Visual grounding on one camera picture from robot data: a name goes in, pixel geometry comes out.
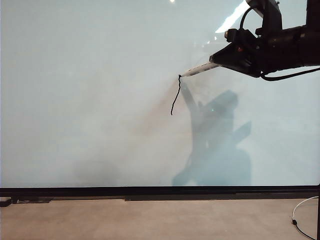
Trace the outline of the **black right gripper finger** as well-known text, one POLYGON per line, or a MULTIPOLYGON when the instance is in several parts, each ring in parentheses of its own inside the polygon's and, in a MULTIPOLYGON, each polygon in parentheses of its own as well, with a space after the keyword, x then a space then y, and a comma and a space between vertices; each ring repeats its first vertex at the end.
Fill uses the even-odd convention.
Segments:
POLYGON ((240 73, 252 70, 252 57, 241 45, 231 43, 209 57, 209 62, 240 73))

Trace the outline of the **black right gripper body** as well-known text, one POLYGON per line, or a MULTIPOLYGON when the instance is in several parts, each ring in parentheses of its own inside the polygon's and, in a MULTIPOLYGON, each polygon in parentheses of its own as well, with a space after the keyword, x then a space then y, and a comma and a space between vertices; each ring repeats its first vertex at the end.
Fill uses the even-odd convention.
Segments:
POLYGON ((262 74, 302 66, 299 43, 301 27, 288 28, 267 37, 255 37, 248 29, 231 28, 224 33, 230 44, 242 46, 251 56, 251 71, 242 74, 258 78, 262 74))

